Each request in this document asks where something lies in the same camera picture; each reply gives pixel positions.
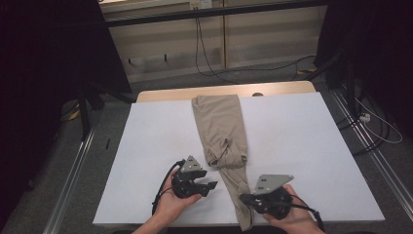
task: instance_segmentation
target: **carpeted floor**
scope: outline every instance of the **carpeted floor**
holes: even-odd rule
[[[304,78],[302,75],[295,75],[295,65],[283,69],[273,69],[287,64],[289,62],[243,67],[243,69],[248,70],[237,69],[237,71],[218,73],[219,78],[203,76],[197,73],[156,81],[133,83],[131,86],[134,94],[138,95],[140,92],[147,90],[233,85],[234,82],[237,84],[280,82]],[[313,68],[312,58],[304,59],[298,63],[299,70],[308,68]],[[339,108],[332,91],[326,88],[323,78],[318,78],[313,83],[317,91],[321,92],[333,119],[336,122],[343,120],[346,116]],[[98,112],[91,110],[91,113],[99,115],[100,119],[58,233],[113,233],[123,229],[132,230],[132,228],[126,227],[105,229],[92,225],[94,214],[105,182],[109,176],[112,162],[116,156],[117,147],[130,111],[130,106],[127,104],[121,103],[112,97],[103,98],[106,102],[104,109]],[[348,123],[348,121],[343,121],[338,125],[338,128],[345,127]],[[364,146],[352,127],[344,128],[341,133],[352,152],[358,152],[363,149]],[[56,204],[58,194],[64,185],[74,157],[79,150],[81,135],[80,119],[61,124],[49,160],[35,179],[34,189],[23,194],[18,207],[12,213],[2,233],[24,234],[42,233],[44,231]],[[396,138],[396,134],[391,132],[390,138]],[[413,154],[412,139],[405,136],[403,142],[399,144],[384,143],[379,147],[379,150],[385,155],[385,158],[407,190],[413,191],[413,174],[411,170],[413,168],[413,157],[411,157]],[[327,233],[349,233],[354,231],[413,233],[412,219],[410,219],[402,205],[398,202],[374,163],[372,156],[370,154],[363,154],[356,156],[355,160],[364,174],[386,220],[371,223],[326,223]],[[325,193],[328,192],[328,188],[325,188],[325,191],[315,192]],[[210,232],[241,233],[241,230],[239,227],[170,228],[168,230],[168,233]],[[245,233],[281,232],[273,227],[254,227]]]

